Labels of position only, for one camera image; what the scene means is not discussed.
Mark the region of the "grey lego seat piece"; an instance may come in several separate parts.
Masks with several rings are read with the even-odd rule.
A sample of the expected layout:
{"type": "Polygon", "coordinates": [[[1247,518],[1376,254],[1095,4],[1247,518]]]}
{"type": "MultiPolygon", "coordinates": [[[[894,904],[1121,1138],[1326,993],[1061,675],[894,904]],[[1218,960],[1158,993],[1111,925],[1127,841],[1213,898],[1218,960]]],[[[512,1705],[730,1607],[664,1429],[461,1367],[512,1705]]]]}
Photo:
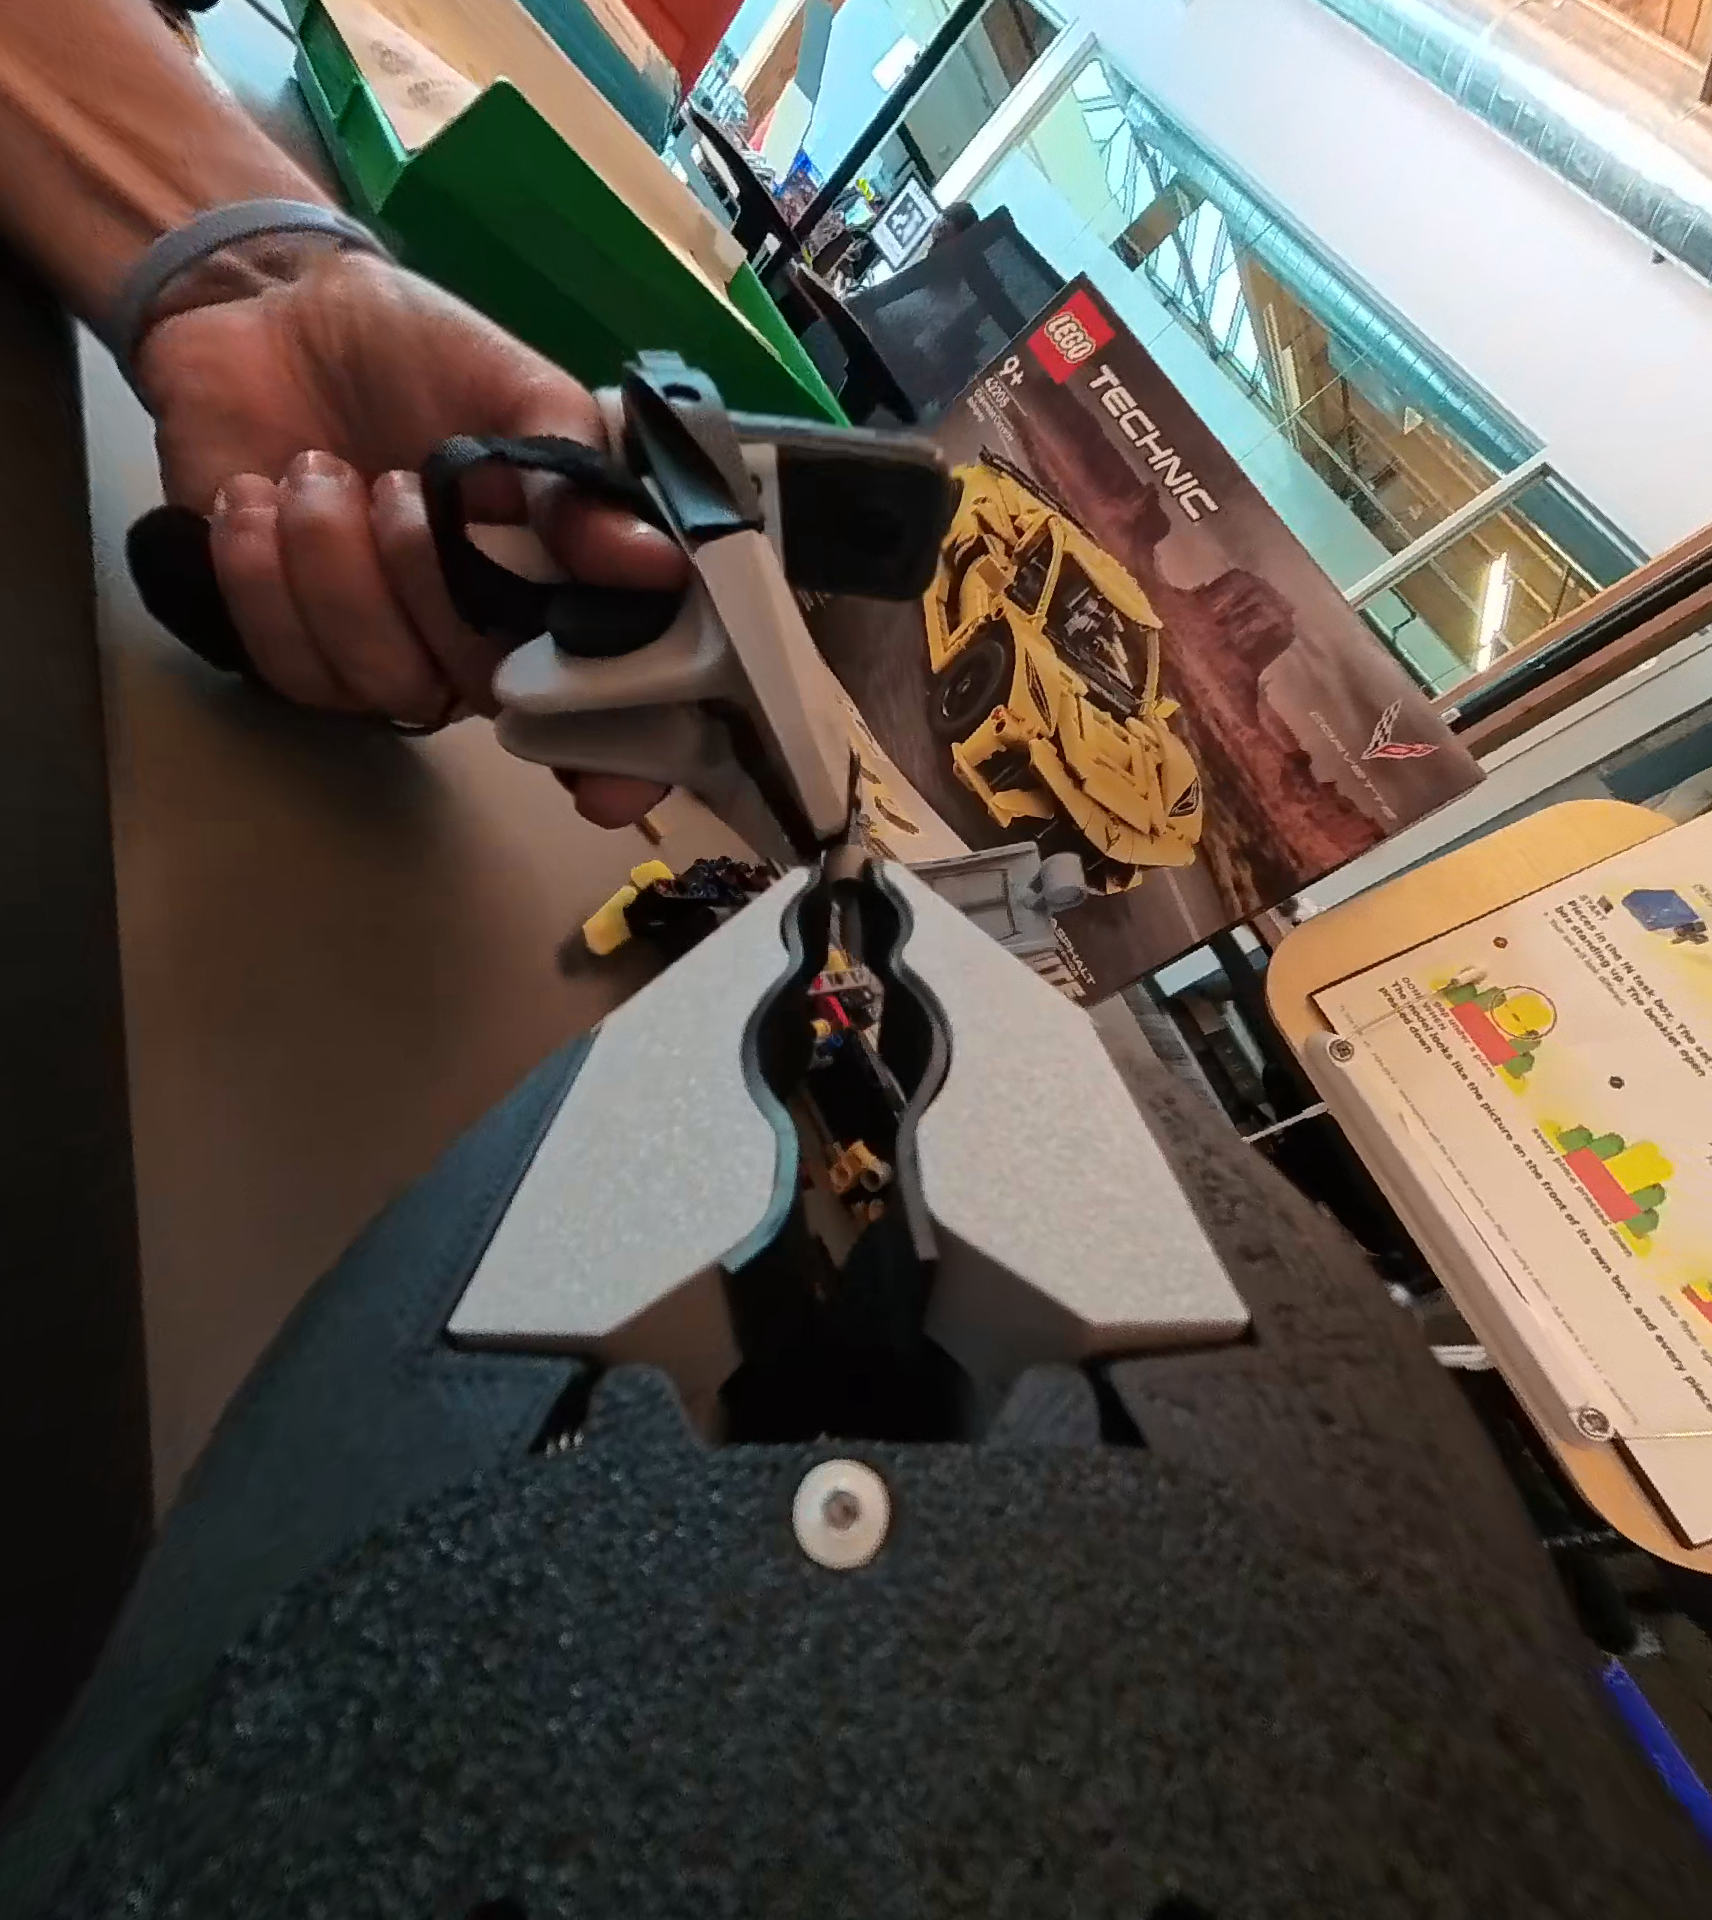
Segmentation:
{"type": "Polygon", "coordinates": [[[916,872],[935,898],[947,898],[960,916],[972,916],[1026,972],[1067,972],[1061,916],[1089,898],[1074,851],[1042,853],[1037,845],[999,845],[920,861],[916,872]]]}

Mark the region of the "lego car chassis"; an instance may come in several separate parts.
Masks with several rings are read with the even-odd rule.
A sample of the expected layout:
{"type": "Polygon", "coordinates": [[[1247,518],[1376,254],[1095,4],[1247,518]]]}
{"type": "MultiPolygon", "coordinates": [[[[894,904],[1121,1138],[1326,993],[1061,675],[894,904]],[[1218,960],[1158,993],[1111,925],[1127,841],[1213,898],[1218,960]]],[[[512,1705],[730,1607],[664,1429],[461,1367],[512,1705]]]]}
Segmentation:
{"type": "MultiPolygon", "coordinates": [[[[724,916],[771,888],[771,866],[706,853],[682,872],[643,861],[628,881],[580,925],[576,949],[609,960],[628,945],[648,945],[658,960],[688,957],[724,916]]],[[[789,1090],[799,1125],[799,1190],[803,1227],[834,1264],[889,1214],[894,1201],[894,1133],[904,1090],[889,1077],[881,981],[828,939],[825,963],[803,988],[803,1069],[789,1090]]]]}

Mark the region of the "task instruction board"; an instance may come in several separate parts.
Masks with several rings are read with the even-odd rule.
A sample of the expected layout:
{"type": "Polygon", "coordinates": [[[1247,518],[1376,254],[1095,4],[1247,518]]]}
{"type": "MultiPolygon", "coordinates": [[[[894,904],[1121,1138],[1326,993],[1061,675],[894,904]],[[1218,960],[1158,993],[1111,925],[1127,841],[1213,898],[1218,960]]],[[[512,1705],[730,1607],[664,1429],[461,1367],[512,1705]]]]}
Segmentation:
{"type": "Polygon", "coordinates": [[[1487,828],[1282,934],[1269,1013],[1575,1494],[1712,1570],[1712,816],[1487,828]]]}

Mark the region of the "silver ventilation duct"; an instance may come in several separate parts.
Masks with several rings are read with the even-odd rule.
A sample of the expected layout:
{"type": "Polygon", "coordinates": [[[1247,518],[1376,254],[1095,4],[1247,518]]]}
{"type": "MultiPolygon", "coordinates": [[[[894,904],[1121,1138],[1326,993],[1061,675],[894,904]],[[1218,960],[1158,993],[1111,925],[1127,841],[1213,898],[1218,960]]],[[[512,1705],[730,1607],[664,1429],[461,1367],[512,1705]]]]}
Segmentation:
{"type": "Polygon", "coordinates": [[[1712,288],[1712,4],[1330,0],[1517,157],[1712,288]]]}

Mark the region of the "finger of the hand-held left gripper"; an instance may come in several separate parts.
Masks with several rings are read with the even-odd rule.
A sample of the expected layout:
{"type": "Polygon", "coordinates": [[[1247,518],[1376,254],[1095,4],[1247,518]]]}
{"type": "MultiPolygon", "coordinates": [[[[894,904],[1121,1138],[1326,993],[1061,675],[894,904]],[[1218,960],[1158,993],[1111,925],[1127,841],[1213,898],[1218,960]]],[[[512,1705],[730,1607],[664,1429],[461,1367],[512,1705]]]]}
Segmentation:
{"type": "Polygon", "coordinates": [[[794,853],[814,861],[847,845],[858,816],[841,682],[799,615],[771,538],[714,538],[688,557],[745,680],[740,708],[760,749],[752,782],[794,853]]]}

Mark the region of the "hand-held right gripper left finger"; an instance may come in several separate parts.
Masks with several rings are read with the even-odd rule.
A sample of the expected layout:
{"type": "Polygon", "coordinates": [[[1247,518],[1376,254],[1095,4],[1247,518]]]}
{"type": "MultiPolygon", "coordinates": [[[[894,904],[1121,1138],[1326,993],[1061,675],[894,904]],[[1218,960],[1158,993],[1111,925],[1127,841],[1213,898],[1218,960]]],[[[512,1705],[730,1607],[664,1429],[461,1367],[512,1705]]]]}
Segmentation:
{"type": "Polygon", "coordinates": [[[799,1173],[752,1090],[752,1020],[794,973],[811,888],[777,878],[595,1025],[444,1323],[461,1352],[658,1367],[722,1435],[740,1367],[724,1264],[789,1214],[799,1173]]]}

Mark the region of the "grey wristband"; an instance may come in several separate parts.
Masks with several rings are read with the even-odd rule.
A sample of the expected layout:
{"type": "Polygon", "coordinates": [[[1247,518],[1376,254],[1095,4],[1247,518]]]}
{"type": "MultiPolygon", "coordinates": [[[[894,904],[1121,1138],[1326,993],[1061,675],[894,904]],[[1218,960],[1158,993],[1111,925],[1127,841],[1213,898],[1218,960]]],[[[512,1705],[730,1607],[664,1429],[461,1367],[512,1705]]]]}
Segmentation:
{"type": "Polygon", "coordinates": [[[116,288],[116,303],[99,324],[99,344],[122,365],[125,384],[136,384],[136,349],[147,344],[154,324],[163,324],[163,298],[171,279],[203,272],[218,252],[294,237],[390,258],[375,229],[327,202],[247,199],[203,206],[187,222],[155,237],[116,288]]]}

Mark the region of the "red carry case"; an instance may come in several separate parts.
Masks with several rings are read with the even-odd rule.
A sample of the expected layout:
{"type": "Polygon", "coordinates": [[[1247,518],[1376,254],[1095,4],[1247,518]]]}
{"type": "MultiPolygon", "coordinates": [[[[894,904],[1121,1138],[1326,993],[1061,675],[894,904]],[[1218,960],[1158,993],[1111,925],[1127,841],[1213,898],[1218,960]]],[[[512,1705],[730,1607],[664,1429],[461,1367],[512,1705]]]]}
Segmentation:
{"type": "Polygon", "coordinates": [[[724,24],[735,19],[740,0],[628,0],[630,19],[648,43],[676,63],[681,90],[688,91],[711,69],[724,24]]]}

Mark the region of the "white paper sheets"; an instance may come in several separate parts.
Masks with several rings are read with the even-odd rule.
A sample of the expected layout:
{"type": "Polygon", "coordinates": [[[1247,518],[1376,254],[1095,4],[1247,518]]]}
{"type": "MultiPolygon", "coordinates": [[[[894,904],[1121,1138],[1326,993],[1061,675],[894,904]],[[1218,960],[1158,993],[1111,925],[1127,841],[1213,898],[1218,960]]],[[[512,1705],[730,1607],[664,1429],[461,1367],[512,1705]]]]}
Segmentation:
{"type": "Polygon", "coordinates": [[[714,293],[745,268],[740,239],[664,160],[658,98],[648,98],[648,123],[630,123],[526,4],[325,0],[318,8],[405,157],[509,84],[714,293]]]}

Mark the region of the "blue plastic bin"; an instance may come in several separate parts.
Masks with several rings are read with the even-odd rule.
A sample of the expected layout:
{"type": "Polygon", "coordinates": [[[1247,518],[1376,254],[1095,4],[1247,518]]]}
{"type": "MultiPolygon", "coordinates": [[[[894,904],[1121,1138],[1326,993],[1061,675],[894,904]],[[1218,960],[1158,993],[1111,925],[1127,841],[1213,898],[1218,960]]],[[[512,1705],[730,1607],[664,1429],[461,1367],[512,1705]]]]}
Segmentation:
{"type": "Polygon", "coordinates": [[[1712,1845],[1712,1791],[1700,1784],[1696,1762],[1678,1743],[1678,1733],[1660,1720],[1656,1701],[1637,1688],[1632,1670],[1609,1654],[1599,1670],[1626,1733],[1642,1754],[1642,1762],[1660,1775],[1667,1792],[1687,1813],[1687,1827],[1712,1845]]]}

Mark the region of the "lego set box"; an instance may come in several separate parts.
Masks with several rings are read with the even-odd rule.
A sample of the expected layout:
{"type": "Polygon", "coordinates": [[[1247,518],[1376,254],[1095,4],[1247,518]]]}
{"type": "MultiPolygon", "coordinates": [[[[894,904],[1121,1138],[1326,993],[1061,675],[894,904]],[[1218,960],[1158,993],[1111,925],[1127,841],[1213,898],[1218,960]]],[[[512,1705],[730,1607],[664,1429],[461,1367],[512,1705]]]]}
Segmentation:
{"type": "Polygon", "coordinates": [[[1482,782],[1089,278],[935,418],[960,479],[920,602],[803,623],[904,861],[1071,853],[1061,973],[1099,999],[1482,782]]]}

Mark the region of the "green plastic bin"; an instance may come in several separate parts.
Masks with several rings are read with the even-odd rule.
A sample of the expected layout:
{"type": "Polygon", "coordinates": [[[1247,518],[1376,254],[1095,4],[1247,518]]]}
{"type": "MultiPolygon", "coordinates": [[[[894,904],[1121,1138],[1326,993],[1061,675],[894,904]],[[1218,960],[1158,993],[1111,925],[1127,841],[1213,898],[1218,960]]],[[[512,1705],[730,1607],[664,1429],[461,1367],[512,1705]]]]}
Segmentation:
{"type": "MultiPolygon", "coordinates": [[[[304,98],[351,206],[418,278],[450,288],[586,384],[609,384],[638,349],[681,349],[714,373],[730,407],[847,422],[752,254],[714,293],[509,84],[489,84],[405,157],[318,0],[280,8],[304,98]]],[[[648,123],[648,98],[668,118],[681,112],[681,74],[628,4],[526,4],[526,17],[630,123],[648,123]]]]}

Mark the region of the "black mesh chair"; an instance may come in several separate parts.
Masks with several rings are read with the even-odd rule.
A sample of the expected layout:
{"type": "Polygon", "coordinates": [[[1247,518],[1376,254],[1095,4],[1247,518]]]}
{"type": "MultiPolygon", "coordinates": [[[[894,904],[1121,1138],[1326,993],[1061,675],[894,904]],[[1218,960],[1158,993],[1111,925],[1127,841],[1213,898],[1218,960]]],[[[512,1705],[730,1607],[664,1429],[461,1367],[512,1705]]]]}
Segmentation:
{"type": "Polygon", "coordinates": [[[916,418],[935,422],[1067,288],[1071,278],[1012,206],[990,206],[881,288],[851,293],[847,306],[916,418]]]}

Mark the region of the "person's left hand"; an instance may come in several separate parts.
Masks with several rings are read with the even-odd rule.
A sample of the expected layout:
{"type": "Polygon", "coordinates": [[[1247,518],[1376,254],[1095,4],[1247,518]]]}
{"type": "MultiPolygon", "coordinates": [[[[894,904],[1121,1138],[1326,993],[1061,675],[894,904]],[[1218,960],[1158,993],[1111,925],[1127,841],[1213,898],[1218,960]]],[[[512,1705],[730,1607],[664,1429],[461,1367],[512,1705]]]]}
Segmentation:
{"type": "Polygon", "coordinates": [[[166,298],[136,392],[270,696],[414,732],[494,713],[501,648],[444,591],[418,469],[444,440],[604,447],[576,373],[431,279],[327,252],[166,298]]]}

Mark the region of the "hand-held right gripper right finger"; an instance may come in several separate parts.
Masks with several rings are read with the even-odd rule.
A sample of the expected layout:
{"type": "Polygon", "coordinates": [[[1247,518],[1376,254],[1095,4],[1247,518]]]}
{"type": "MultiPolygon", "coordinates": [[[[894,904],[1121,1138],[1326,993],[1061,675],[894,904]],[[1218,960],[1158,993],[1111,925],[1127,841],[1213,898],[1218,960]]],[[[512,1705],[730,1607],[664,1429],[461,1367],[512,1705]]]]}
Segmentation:
{"type": "Polygon", "coordinates": [[[1253,1311],[1099,1025],[926,878],[870,861],[889,973],[931,1019],[904,1112],[931,1338],[988,1429],[1033,1367],[1218,1352],[1253,1311]]]}

